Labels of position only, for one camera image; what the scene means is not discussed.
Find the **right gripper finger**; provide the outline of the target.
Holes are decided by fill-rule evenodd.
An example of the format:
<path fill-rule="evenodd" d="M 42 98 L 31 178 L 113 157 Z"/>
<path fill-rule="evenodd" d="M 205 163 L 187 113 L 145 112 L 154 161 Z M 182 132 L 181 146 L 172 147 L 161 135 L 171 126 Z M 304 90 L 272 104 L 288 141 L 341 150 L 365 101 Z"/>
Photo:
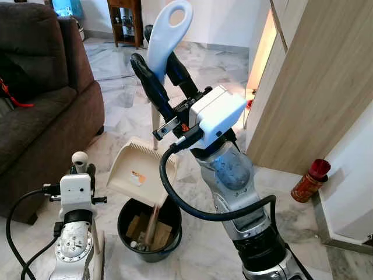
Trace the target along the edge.
<path fill-rule="evenodd" d="M 198 100 L 203 94 L 198 90 L 184 64 L 179 61 L 175 53 L 171 53 L 166 61 L 166 75 L 174 86 L 181 89 L 187 99 Z"/>
<path fill-rule="evenodd" d="M 139 78 L 142 88 L 149 101 L 156 107 L 158 113 L 165 122 L 170 122 L 175 117 L 175 110 L 170 106 L 166 90 L 154 72 L 147 66 L 146 60 L 141 54 L 134 53 L 130 56 L 132 69 Z"/>

